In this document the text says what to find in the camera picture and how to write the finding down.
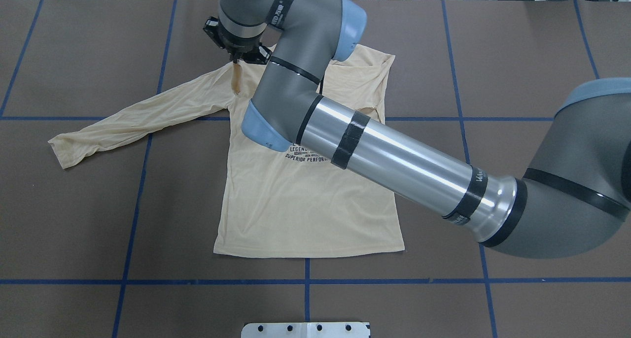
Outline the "right silver-grey robot arm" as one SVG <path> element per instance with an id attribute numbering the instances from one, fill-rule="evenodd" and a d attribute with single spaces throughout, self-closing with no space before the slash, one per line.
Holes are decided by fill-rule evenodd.
<path id="1" fill-rule="evenodd" d="M 316 89 L 330 61 L 359 43 L 365 10 L 351 0 L 219 0 L 218 38 L 233 58 L 264 58 L 242 130 L 275 151 L 304 146 L 462 226 L 487 248 L 529 259 L 590 251 L 630 216 L 630 80 L 577 87 L 556 112 L 521 179 L 496 178 Z"/>

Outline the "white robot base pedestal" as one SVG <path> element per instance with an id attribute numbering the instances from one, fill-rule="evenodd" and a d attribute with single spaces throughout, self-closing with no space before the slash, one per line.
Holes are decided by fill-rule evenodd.
<path id="1" fill-rule="evenodd" d="M 283 322 L 250 323 L 242 338 L 370 338 L 369 323 L 364 322 Z"/>

